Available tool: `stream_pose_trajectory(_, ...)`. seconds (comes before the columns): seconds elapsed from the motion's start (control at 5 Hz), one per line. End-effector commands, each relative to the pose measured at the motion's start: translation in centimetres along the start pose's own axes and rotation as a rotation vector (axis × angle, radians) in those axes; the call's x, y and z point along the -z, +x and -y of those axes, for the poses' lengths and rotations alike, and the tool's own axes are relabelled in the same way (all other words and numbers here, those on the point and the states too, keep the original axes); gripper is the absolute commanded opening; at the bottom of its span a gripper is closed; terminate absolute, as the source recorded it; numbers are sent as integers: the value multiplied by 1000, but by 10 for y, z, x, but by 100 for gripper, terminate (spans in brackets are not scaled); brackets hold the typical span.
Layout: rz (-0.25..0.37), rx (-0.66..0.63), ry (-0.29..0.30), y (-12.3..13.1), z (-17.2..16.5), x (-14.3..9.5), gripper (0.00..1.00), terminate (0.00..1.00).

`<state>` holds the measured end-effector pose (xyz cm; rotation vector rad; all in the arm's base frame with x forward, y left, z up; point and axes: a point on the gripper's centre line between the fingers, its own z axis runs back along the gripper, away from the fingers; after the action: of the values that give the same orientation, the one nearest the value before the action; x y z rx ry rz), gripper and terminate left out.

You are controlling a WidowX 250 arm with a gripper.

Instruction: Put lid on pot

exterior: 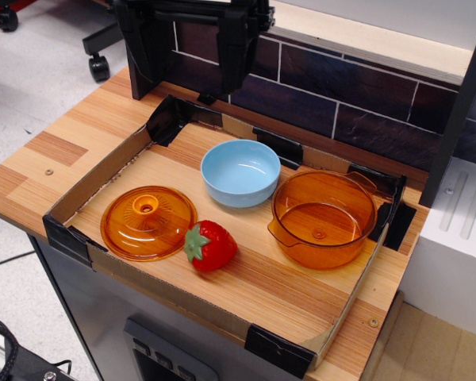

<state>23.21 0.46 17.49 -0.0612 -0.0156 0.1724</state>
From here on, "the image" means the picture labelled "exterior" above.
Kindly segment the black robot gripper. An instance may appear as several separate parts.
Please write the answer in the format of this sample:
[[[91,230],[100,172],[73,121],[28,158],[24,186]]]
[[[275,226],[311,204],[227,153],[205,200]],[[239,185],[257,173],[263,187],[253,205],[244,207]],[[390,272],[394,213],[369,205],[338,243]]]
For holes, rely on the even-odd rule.
[[[274,25],[268,1],[112,1],[114,14],[138,71],[162,82],[172,62],[173,22],[218,27],[222,92],[243,86],[251,72],[259,33]]]

